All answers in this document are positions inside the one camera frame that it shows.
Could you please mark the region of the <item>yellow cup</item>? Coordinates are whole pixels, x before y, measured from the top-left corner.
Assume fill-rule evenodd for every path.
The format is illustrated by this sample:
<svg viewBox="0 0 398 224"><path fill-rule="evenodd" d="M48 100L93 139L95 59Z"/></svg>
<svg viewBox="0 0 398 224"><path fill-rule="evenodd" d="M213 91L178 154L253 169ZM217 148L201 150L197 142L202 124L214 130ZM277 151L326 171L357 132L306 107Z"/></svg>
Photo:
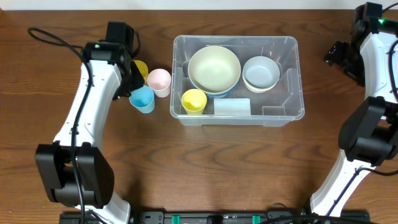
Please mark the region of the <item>yellow cup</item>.
<svg viewBox="0 0 398 224"><path fill-rule="evenodd" d="M147 84L147 76L149 74L149 69L148 69L146 63L141 60L135 60L134 63L136 64L142 77L144 78L144 84L146 85Z"/></svg>
<svg viewBox="0 0 398 224"><path fill-rule="evenodd" d="M203 114L206 104L207 97L199 89L187 90L182 96L182 106L189 115Z"/></svg>

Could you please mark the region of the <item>light blue cup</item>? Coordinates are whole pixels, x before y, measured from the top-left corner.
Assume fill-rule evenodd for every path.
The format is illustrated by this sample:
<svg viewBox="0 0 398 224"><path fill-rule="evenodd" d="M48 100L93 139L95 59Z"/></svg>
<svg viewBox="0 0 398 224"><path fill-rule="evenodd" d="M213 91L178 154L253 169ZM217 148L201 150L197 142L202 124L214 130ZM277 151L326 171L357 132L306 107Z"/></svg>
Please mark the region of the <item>light blue cup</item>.
<svg viewBox="0 0 398 224"><path fill-rule="evenodd" d="M154 92L146 85L132 91L129 101L137 110L144 114L151 113L155 108Z"/></svg>

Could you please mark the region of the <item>yellow cup front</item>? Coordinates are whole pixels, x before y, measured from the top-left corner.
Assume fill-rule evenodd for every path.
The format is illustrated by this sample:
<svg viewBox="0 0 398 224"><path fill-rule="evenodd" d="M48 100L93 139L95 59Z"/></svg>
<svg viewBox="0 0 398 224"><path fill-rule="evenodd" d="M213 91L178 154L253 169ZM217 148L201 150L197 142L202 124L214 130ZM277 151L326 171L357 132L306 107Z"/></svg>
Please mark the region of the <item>yellow cup front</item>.
<svg viewBox="0 0 398 224"><path fill-rule="evenodd" d="M182 96L182 106L189 115L203 114L206 104L207 97L199 89L187 90Z"/></svg>

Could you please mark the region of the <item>large cream bowl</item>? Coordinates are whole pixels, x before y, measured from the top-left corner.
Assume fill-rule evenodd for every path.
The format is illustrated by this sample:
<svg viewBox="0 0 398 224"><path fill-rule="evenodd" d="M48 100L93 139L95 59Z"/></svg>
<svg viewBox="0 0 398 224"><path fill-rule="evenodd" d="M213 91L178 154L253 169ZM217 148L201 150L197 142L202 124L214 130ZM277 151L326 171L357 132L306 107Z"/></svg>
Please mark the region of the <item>large cream bowl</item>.
<svg viewBox="0 0 398 224"><path fill-rule="evenodd" d="M188 77L197 89L208 93L228 91L241 76L241 64L234 52L222 46L198 50L188 64Z"/></svg>

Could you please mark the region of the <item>small grey bowl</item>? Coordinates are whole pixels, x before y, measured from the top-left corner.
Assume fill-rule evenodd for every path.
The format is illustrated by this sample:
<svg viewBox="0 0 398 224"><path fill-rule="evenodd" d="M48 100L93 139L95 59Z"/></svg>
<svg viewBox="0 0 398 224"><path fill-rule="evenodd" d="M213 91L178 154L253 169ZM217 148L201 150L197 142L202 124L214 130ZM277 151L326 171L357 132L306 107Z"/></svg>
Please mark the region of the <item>small grey bowl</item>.
<svg viewBox="0 0 398 224"><path fill-rule="evenodd" d="M280 70L271 58L256 56L244 64L243 77L254 87L267 88L279 81Z"/></svg>

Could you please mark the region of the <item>small white bowl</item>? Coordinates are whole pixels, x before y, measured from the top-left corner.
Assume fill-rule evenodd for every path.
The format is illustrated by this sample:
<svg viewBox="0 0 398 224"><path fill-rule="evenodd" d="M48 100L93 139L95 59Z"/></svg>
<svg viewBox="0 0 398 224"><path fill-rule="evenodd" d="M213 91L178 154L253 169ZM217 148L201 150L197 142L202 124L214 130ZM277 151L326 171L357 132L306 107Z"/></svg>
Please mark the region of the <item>small white bowl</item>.
<svg viewBox="0 0 398 224"><path fill-rule="evenodd" d="M249 84L249 83L244 83L245 84L245 86L250 90L250 91L252 91L252 92L254 92L254 93L264 93L264 92L266 92L266 91L268 91L268 90L270 90L270 89L272 89L274 86L272 85L271 87L269 87L269 88L257 88L257 87L254 87L254 86L252 86L251 84Z"/></svg>

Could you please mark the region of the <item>small yellow bowl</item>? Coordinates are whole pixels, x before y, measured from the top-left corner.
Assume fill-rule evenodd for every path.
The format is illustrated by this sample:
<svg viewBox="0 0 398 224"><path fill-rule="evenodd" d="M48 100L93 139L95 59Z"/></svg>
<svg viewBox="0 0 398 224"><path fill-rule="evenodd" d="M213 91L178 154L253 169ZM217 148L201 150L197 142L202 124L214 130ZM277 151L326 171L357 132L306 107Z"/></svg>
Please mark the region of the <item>small yellow bowl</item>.
<svg viewBox="0 0 398 224"><path fill-rule="evenodd" d="M257 87L252 86L244 77L243 77L243 82L244 82L245 86L250 91L252 91L254 93L264 93L264 92L266 92L266 91L268 91L268 90L270 90L270 89L272 89L272 88L274 88L276 86L276 84L274 84L274 85L271 85L270 87L267 87L267 88L257 88Z"/></svg>

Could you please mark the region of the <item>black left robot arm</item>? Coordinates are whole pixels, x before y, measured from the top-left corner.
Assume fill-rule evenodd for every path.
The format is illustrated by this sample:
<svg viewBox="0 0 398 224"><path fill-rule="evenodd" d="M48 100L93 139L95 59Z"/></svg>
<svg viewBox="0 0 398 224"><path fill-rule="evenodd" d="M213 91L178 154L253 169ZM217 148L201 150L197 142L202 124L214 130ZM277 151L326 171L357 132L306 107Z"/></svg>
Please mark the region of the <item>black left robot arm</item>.
<svg viewBox="0 0 398 224"><path fill-rule="evenodd" d="M144 79L131 41L89 42L79 54L80 81L68 116L51 144L39 144L35 161L51 202L79 209L77 223L129 223L131 205L114 191L114 172L101 152L112 101L129 97Z"/></svg>

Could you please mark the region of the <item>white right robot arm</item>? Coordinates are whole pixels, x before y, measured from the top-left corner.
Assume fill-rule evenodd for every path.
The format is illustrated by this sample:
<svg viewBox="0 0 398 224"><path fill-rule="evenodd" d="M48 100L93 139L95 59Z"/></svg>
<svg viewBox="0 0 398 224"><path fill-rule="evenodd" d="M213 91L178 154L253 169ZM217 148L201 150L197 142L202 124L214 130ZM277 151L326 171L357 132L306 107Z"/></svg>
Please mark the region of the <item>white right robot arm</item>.
<svg viewBox="0 0 398 224"><path fill-rule="evenodd" d="M397 22L370 17L369 28L359 47L366 98L343 123L338 159L310 197L310 211L319 216L340 217L361 181L397 155Z"/></svg>

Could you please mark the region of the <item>pink cup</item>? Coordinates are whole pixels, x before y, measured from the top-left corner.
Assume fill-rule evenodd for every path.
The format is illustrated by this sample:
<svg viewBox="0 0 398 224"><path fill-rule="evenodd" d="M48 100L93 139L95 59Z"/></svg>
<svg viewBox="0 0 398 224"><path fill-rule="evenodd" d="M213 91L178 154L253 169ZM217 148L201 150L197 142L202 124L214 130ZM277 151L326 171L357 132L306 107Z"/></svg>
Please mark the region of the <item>pink cup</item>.
<svg viewBox="0 0 398 224"><path fill-rule="evenodd" d="M161 68L151 71L147 77L148 86L160 98L165 98L170 94L171 82L170 73Z"/></svg>

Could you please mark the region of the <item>clear plastic storage bin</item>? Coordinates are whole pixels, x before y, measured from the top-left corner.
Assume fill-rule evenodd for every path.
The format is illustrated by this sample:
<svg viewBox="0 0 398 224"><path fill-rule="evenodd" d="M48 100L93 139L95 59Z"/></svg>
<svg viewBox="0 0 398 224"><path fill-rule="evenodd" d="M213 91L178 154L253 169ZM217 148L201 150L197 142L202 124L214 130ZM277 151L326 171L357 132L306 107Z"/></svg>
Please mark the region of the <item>clear plastic storage bin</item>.
<svg viewBox="0 0 398 224"><path fill-rule="evenodd" d="M304 117L299 46L291 36L180 35L170 114L186 126L281 127Z"/></svg>

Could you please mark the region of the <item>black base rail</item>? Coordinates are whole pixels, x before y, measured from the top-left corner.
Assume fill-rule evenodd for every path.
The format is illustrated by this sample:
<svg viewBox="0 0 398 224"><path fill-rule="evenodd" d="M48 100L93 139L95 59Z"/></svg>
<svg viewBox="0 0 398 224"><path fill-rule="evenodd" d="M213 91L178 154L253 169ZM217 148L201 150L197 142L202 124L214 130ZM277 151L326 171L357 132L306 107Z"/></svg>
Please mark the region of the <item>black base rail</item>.
<svg viewBox="0 0 398 224"><path fill-rule="evenodd" d="M367 213L347 213L342 217L329 217L327 220L304 218L301 220L287 219L292 217L287 210L271 210L264 213L164 213L143 212L139 217L133 217L129 223L141 224L258 224L272 223L370 223Z"/></svg>

